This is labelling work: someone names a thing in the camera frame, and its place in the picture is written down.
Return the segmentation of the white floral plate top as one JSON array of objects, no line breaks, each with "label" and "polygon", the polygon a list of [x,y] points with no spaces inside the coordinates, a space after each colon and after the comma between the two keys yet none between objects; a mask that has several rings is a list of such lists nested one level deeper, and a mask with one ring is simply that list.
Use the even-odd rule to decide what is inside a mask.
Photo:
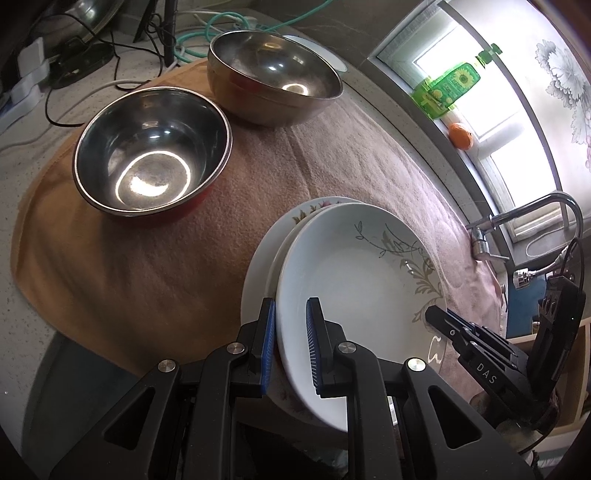
[{"label": "white floral plate top", "polygon": [[311,297],[349,340],[378,357],[418,357],[440,370],[446,342],[425,313],[446,305],[442,282],[421,241],[390,212],[365,203],[319,211],[295,236],[277,281],[277,336],[290,386],[315,419],[345,431],[345,399],[322,399],[312,382],[305,324]]}]

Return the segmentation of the white floral plate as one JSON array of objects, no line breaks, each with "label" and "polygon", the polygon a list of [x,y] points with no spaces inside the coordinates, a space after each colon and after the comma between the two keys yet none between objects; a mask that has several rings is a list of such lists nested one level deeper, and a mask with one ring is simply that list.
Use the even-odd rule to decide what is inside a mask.
[{"label": "white floral plate", "polygon": [[[317,214],[318,210],[342,203],[360,203],[360,200],[341,196],[311,199],[291,208],[270,226],[250,259],[249,269],[245,275],[245,282],[243,282],[242,303],[240,304],[240,323],[242,325],[255,320],[259,315],[260,306],[266,296],[266,281],[270,278],[273,259],[287,236],[290,233],[297,234],[297,231],[301,229],[301,222],[306,222],[312,215]],[[290,417],[308,425],[328,427],[328,424],[315,417],[297,397],[283,371],[277,347],[274,347],[273,350],[273,365],[266,394],[276,407],[279,407]]]},{"label": "white floral plate", "polygon": [[446,305],[442,282],[421,241],[390,212],[365,203],[319,211],[295,236],[277,281],[277,336],[290,386],[315,419],[345,431],[345,399],[322,399],[312,382],[305,324],[311,297],[349,340],[378,357],[418,357],[440,370],[446,342],[425,313]]}]

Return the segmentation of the steel bowl brown outside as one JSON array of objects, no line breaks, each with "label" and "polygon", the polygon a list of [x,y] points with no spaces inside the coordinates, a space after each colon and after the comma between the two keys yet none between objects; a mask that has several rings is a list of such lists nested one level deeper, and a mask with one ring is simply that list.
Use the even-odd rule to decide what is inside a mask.
[{"label": "steel bowl brown outside", "polygon": [[313,50],[256,30],[215,36],[207,53],[207,78],[224,110],[266,127],[311,120],[344,90],[338,72]]}]

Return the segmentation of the light blue ceramic bowl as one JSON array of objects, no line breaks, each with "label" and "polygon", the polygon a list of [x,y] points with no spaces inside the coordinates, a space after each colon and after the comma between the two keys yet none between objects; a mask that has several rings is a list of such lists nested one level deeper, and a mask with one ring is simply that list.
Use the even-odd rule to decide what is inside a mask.
[{"label": "light blue ceramic bowl", "polygon": [[332,51],[318,44],[317,42],[290,34],[287,34],[286,38],[296,42],[297,44],[300,44],[301,46],[304,46],[305,48],[310,49],[311,51],[314,51],[315,54],[318,54],[318,56],[327,61],[329,65],[335,69],[335,71],[338,71],[339,73],[346,73],[346,71],[348,71],[348,66],[346,66],[346,63],[342,61],[339,56],[336,56],[335,53],[332,53]]}]

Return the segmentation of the orange pink towel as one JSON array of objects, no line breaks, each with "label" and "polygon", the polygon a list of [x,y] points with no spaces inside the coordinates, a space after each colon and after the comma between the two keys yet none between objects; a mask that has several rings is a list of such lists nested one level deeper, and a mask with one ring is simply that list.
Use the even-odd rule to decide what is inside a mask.
[{"label": "orange pink towel", "polygon": [[328,196],[404,220],[427,248],[449,307],[501,331],[492,268],[473,260],[463,222],[374,119],[342,96],[314,119],[267,129],[231,124],[228,165],[197,207],[168,222],[115,219],[79,195],[69,136],[23,196],[12,235],[14,283],[66,337],[143,375],[231,341],[250,259],[287,211]]}]

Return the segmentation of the white floral plate bottom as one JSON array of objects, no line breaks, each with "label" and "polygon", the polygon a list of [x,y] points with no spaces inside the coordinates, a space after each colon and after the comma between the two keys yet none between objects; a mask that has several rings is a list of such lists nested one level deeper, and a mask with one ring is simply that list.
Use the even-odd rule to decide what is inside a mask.
[{"label": "white floral plate bottom", "polygon": [[[301,229],[301,222],[306,222],[312,215],[317,214],[318,210],[342,203],[360,203],[360,200],[341,196],[311,199],[291,208],[270,226],[250,259],[249,269],[245,275],[245,282],[243,282],[242,303],[240,304],[240,323],[242,325],[255,320],[259,315],[260,306],[266,296],[266,281],[270,278],[273,259],[287,236],[290,233],[297,234],[297,231]],[[297,397],[283,371],[277,347],[274,347],[273,350],[273,365],[266,394],[276,407],[279,407],[290,417],[308,425],[328,427],[328,424],[315,417]]]}]

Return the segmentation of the orange tangerine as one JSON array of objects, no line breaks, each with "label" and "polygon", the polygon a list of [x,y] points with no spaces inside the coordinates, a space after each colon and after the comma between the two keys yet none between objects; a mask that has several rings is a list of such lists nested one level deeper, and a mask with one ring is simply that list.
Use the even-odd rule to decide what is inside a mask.
[{"label": "orange tangerine", "polygon": [[474,146],[472,132],[461,123],[452,123],[448,128],[448,138],[456,149],[468,151]]}]

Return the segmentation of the steel bowl red outside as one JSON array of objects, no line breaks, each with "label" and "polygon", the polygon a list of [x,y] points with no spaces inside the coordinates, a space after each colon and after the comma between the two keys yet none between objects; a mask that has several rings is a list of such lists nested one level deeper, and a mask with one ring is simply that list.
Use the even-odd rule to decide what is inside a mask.
[{"label": "steel bowl red outside", "polygon": [[83,128],[72,175],[93,208],[136,224],[186,215],[228,165],[228,117],[195,91],[156,86],[128,93]]}]

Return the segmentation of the green dish soap bottle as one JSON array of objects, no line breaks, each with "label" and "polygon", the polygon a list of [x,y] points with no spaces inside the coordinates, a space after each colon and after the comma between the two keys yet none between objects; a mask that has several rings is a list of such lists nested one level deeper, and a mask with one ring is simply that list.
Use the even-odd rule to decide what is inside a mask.
[{"label": "green dish soap bottle", "polygon": [[447,114],[455,103],[481,80],[481,74],[469,62],[456,65],[435,80],[427,77],[411,93],[415,104],[431,119]]}]

